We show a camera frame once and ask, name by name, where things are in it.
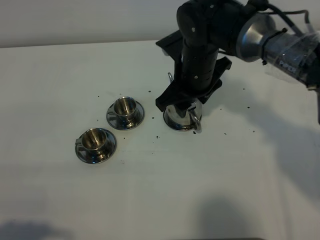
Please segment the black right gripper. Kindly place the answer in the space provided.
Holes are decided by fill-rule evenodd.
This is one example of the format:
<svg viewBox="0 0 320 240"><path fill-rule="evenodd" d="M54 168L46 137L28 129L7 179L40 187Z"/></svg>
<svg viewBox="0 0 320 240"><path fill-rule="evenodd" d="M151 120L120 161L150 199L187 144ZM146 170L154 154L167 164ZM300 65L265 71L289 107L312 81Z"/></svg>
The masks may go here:
<svg viewBox="0 0 320 240"><path fill-rule="evenodd" d="M218 49L212 44L188 45L179 30L157 41L156 45L174 60L174 75L155 104L162 112L174 105L180 118L186 116L192 100L207 102L222 86L221 76L232 65L227 57L217 59Z"/></svg>

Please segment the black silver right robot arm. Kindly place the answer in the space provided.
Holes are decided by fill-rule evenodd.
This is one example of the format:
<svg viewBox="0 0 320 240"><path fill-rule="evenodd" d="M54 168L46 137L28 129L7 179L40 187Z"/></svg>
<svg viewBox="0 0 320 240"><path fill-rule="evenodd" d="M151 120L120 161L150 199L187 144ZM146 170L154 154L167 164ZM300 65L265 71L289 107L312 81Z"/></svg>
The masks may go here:
<svg viewBox="0 0 320 240"><path fill-rule="evenodd" d="M176 13L178 30L157 45L174 60L174 75L156 99L162 112L170 105L183 115L194 100L206 103L222 86L229 56L247 63L262 60L320 91L320 42L302 32L267 0L190 0Z"/></svg>

